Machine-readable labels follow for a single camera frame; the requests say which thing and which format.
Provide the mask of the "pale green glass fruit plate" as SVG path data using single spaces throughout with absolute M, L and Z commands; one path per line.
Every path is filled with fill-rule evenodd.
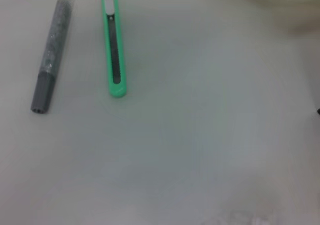
M 320 32 L 320 0 L 248 0 L 274 14 L 275 23 L 289 34 Z

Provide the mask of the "green utility knife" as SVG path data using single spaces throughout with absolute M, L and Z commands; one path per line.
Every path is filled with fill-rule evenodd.
M 101 0 L 101 8 L 108 90 L 111 96 L 121 98 L 127 93 L 127 76 L 119 1 Z

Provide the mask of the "grey marker pen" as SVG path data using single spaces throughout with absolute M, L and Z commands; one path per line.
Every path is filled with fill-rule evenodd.
M 41 59 L 30 110 L 46 114 L 54 93 L 67 40 L 74 0 L 57 0 Z

